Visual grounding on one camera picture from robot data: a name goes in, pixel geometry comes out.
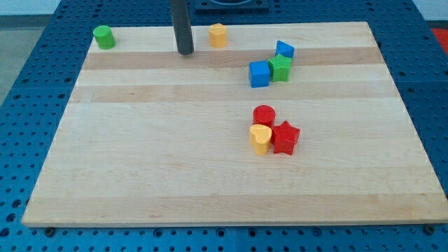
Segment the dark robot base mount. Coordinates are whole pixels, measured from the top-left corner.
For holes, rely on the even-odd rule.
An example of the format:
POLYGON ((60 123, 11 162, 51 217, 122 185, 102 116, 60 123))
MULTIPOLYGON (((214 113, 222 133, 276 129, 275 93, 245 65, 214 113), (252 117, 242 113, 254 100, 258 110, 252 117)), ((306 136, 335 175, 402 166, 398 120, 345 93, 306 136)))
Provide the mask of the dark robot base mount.
POLYGON ((268 11, 270 0, 192 0, 196 13, 210 11, 268 11))

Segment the black cylindrical robot arm rod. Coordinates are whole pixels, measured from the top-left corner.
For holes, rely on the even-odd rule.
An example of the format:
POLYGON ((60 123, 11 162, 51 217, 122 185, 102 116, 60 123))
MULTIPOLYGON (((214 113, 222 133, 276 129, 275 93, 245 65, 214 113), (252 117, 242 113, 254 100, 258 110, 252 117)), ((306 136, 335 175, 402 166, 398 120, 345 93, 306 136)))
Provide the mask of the black cylindrical robot arm rod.
POLYGON ((169 0, 169 7, 178 53, 191 55, 194 52, 194 43, 187 2, 169 0))

